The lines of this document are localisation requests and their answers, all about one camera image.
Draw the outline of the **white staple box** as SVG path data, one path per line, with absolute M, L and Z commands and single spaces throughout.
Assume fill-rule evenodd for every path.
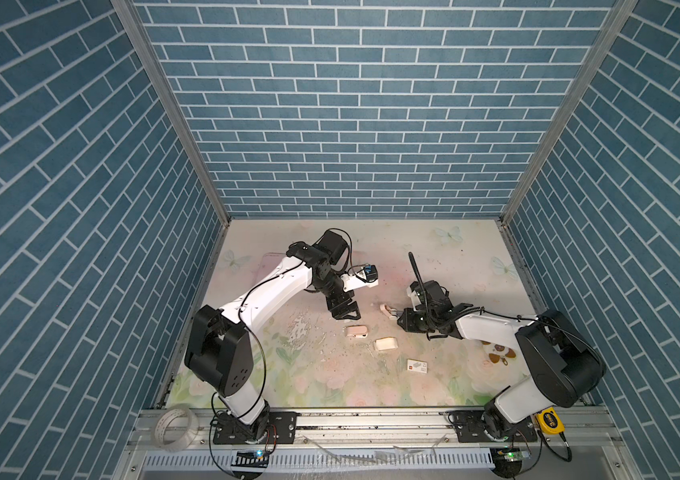
M 428 364 L 424 361 L 415 360 L 415 359 L 408 359 L 407 360 L 407 370 L 410 371 L 410 372 L 427 374 L 428 373 Z

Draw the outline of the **staple box tray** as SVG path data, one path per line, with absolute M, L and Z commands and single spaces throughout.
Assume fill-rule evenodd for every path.
M 398 340 L 395 337 L 384 337 L 374 341 L 374 348 L 379 352 L 396 350 L 399 348 Z

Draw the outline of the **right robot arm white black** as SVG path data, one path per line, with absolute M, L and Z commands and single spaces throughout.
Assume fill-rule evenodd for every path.
M 524 361 L 528 376 L 503 389 L 484 407 L 488 437 L 502 441 L 529 417 L 549 407 L 571 407 L 603 378 L 606 365 L 561 312 L 549 309 L 533 318 L 493 313 L 483 306 L 453 304 L 438 282 L 417 280 L 407 295 L 412 306 L 397 324 L 430 340 L 455 338 L 503 347 Z

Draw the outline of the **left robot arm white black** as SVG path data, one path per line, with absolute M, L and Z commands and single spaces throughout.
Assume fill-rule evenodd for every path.
M 284 259 L 238 298 L 222 307 L 203 306 L 193 316 L 185 366 L 214 388 L 229 415 L 250 427 L 263 422 L 268 407 L 264 386 L 253 387 L 252 346 L 262 348 L 259 331 L 274 313 L 307 289 L 322 294 L 335 320 L 361 317 L 354 292 L 378 284 L 372 264 L 352 263 L 352 239 L 331 228 L 314 243 L 292 243 Z

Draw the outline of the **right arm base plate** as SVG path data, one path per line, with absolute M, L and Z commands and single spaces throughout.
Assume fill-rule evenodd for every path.
M 538 439 L 535 424 L 530 417 L 512 424 L 499 413 L 481 409 L 452 410 L 444 416 L 460 443 L 499 443 L 511 440 L 533 443 Z

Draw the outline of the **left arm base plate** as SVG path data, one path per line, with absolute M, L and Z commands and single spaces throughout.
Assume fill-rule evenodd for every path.
M 215 445 L 293 444 L 297 417 L 292 411 L 264 410 L 253 424 L 247 425 L 227 412 L 219 412 L 212 427 L 212 442 Z

